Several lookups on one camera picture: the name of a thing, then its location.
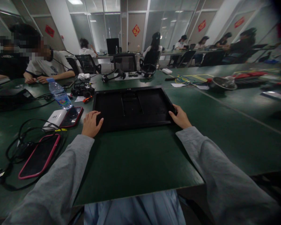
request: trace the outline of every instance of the red decoration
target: red decoration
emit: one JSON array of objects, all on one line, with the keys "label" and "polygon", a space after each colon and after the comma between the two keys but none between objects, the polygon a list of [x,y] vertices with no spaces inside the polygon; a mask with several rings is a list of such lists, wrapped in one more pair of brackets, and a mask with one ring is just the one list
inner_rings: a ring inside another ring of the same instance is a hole
[{"label": "red decoration", "polygon": [[204,20],[200,25],[198,26],[199,32],[203,30],[206,27],[206,20]]},{"label": "red decoration", "polygon": [[234,24],[234,28],[239,27],[240,25],[242,25],[244,23],[244,17],[240,18],[238,21],[236,21],[236,23]]},{"label": "red decoration", "polygon": [[134,36],[137,36],[140,33],[140,28],[138,27],[138,25],[135,25],[135,27],[133,28],[132,32],[134,34]]},{"label": "red decoration", "polygon": [[49,34],[51,37],[54,37],[54,32],[55,31],[51,27],[49,27],[48,25],[46,25],[45,32],[47,34]]}]

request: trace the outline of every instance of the green table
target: green table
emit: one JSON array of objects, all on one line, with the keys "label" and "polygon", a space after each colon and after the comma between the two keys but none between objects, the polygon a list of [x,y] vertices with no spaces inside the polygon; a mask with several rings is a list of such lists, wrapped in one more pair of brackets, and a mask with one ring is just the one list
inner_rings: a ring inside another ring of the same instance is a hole
[{"label": "green table", "polygon": [[[257,66],[277,68],[277,66],[263,64],[194,67],[173,69],[172,75],[208,73],[224,76],[233,71],[247,70]],[[252,106],[247,109],[252,119],[241,113],[247,103],[241,101],[237,103],[237,100],[243,96],[256,98],[260,94],[258,89],[236,90],[235,93],[229,92],[226,93],[226,97],[222,97],[208,91],[199,91],[196,87],[174,88],[171,86],[172,82],[164,81],[166,77],[169,76],[157,71],[150,80],[113,80],[103,83],[98,75],[92,78],[92,82],[96,82],[93,87],[98,91],[162,85],[170,100],[185,110],[191,123],[217,143],[228,158],[244,172],[257,175],[281,170],[281,134],[253,120],[260,119],[256,117],[258,112],[266,117],[274,111],[272,107],[281,107],[281,102],[271,99],[265,107],[257,101],[255,108]],[[23,83],[23,79],[3,86],[11,88],[20,83]],[[25,85],[25,88],[35,97],[48,93],[48,85]],[[92,102],[86,105],[77,102],[74,105],[84,107],[84,115],[92,110]],[[53,110],[58,109],[58,104],[53,102],[27,112],[18,109],[0,113],[0,168],[7,164],[5,150],[17,134],[19,126],[30,118],[47,119]],[[266,125],[275,126],[276,129],[281,126],[279,121],[276,123],[266,119],[261,121]],[[180,129],[176,125],[168,125],[99,134],[90,152],[80,191],[74,204],[82,205],[203,184],[183,145],[175,136],[178,130]],[[67,144],[81,131],[82,120],[77,127],[69,129]],[[18,180],[17,175],[21,167],[22,165],[15,166],[7,179],[8,183],[23,186],[31,182]],[[0,217],[6,217],[31,188],[9,192],[0,186]]]}]

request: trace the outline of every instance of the pink phone case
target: pink phone case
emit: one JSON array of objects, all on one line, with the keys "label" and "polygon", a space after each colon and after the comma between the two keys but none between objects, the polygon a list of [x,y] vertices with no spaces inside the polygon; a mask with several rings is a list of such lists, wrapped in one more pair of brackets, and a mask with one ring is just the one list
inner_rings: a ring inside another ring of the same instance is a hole
[{"label": "pink phone case", "polygon": [[33,175],[29,175],[29,176],[26,176],[26,177],[21,177],[21,173],[22,173],[23,169],[25,168],[26,164],[28,163],[28,161],[30,160],[30,158],[32,157],[33,153],[34,153],[35,150],[37,149],[37,147],[38,147],[38,145],[37,145],[37,146],[35,147],[35,149],[33,150],[33,152],[31,153],[31,155],[29,156],[29,158],[28,158],[28,160],[26,161],[25,165],[23,166],[23,168],[22,168],[21,171],[19,172],[19,175],[18,175],[18,178],[19,178],[19,179],[24,180],[24,179],[34,178],[34,177],[37,177],[37,176],[41,175],[41,174],[44,172],[44,170],[45,170],[46,167],[48,166],[48,164],[49,164],[49,162],[50,162],[50,160],[51,160],[51,158],[52,158],[52,156],[53,156],[53,153],[54,153],[54,151],[55,151],[55,149],[56,149],[56,146],[57,146],[57,144],[58,144],[58,142],[59,142],[60,135],[59,135],[59,134],[51,134],[51,135],[47,135],[47,136],[42,137],[41,140],[40,140],[40,141],[42,141],[43,138],[49,137],[49,136],[52,136],[52,135],[58,135],[58,137],[57,137],[57,139],[56,139],[56,141],[55,141],[55,143],[54,143],[54,145],[53,145],[53,148],[52,148],[52,150],[51,150],[51,152],[50,152],[50,154],[49,154],[49,157],[48,157],[48,159],[47,159],[47,161],[46,161],[46,163],[45,163],[43,169],[42,169],[39,173],[36,173],[36,174],[33,174]]}]

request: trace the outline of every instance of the ceiling light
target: ceiling light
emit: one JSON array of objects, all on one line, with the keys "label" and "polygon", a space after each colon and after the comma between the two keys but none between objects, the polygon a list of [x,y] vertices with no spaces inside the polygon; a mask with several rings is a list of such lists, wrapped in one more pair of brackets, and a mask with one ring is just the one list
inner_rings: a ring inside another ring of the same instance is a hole
[{"label": "ceiling light", "polygon": [[83,5],[81,0],[68,0],[72,5]]}]

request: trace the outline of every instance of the phone case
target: phone case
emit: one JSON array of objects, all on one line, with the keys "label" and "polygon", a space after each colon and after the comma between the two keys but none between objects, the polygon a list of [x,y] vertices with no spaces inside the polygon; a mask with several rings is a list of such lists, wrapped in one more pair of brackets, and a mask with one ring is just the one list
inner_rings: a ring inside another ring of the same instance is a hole
[{"label": "phone case", "polygon": [[31,153],[31,155],[29,156],[29,158],[28,158],[28,160],[26,161],[25,165],[23,166],[23,168],[22,168],[21,171],[19,172],[19,175],[18,175],[18,178],[19,178],[19,179],[24,180],[24,179],[34,178],[34,177],[37,177],[37,176],[41,175],[41,174],[44,172],[44,170],[45,170],[46,167],[48,166],[48,164],[49,164],[49,162],[50,162],[50,160],[51,160],[51,158],[52,158],[52,156],[53,156],[53,153],[54,153],[54,151],[55,151],[55,149],[56,149],[56,147],[57,147],[57,144],[58,144],[59,139],[60,139],[60,135],[59,135],[59,134],[51,134],[51,135],[47,135],[47,136],[42,137],[41,140],[40,140],[40,141],[42,141],[43,138],[49,137],[49,136],[52,136],[52,135],[58,135],[58,137],[57,137],[57,139],[56,139],[56,141],[55,141],[55,143],[54,143],[54,145],[53,145],[53,148],[52,148],[52,150],[51,150],[51,152],[50,152],[50,154],[49,154],[49,157],[48,157],[48,159],[47,159],[47,161],[46,161],[46,163],[45,163],[43,169],[42,169],[39,173],[32,174],[32,175],[29,175],[29,176],[26,176],[26,177],[21,177],[21,173],[22,173],[23,169],[25,168],[26,164],[28,163],[28,161],[30,160],[30,158],[32,157],[33,153],[34,153],[35,150],[37,149],[37,147],[38,147],[38,145],[37,145],[37,146],[35,147],[35,149],[33,150],[33,152]]},{"label": "phone case", "polygon": [[81,117],[81,115],[82,115],[84,109],[83,109],[83,107],[75,107],[75,108],[81,108],[81,111],[79,112],[79,114],[78,114],[78,116],[77,116],[77,120],[75,121],[75,123],[74,123],[73,125],[70,125],[70,126],[63,126],[63,127],[60,127],[60,128],[71,128],[71,127],[74,127],[74,126],[77,125],[77,123],[78,123],[78,121],[80,120],[80,117]]}]

